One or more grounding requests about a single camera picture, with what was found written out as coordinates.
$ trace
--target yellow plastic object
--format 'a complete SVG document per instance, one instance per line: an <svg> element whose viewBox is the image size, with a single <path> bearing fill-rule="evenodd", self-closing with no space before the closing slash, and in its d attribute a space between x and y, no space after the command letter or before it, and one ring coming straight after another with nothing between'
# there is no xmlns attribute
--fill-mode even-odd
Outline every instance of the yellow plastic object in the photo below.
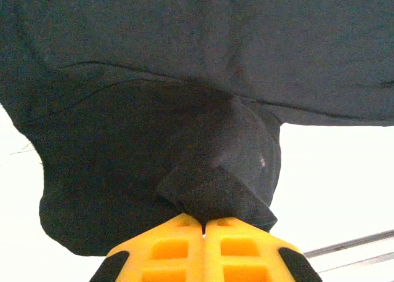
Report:
<svg viewBox="0 0 394 282"><path fill-rule="evenodd" d="M296 282L279 248L300 252L233 217L210 221L204 238L200 223L181 214L115 247L107 259L129 253L115 282Z"/></svg>

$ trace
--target black garment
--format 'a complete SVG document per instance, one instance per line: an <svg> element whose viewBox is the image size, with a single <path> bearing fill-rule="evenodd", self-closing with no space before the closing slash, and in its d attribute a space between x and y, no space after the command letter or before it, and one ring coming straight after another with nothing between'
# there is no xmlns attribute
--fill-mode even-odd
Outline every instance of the black garment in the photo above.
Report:
<svg viewBox="0 0 394 282"><path fill-rule="evenodd" d="M81 255L180 212L264 230L281 123L394 125L393 0L1 0L0 102Z"/></svg>

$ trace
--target dark gray cloth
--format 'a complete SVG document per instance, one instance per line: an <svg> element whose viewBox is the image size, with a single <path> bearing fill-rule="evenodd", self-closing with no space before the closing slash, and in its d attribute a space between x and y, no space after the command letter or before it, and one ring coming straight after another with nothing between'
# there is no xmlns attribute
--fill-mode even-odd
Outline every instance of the dark gray cloth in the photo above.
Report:
<svg viewBox="0 0 394 282"><path fill-rule="evenodd" d="M279 127L394 125L393 0L1 0L0 103L81 255L187 212L264 230Z"/></svg>

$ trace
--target white background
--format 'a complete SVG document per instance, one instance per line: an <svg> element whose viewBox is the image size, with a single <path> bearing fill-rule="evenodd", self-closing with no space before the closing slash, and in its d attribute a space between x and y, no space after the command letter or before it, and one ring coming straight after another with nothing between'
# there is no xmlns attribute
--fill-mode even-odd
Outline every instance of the white background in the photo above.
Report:
<svg viewBox="0 0 394 282"><path fill-rule="evenodd" d="M394 127L285 124L271 233L309 251L394 229L393 138ZM0 108L0 281L88 282L104 257L73 255L46 236L41 160L28 143Z"/></svg>

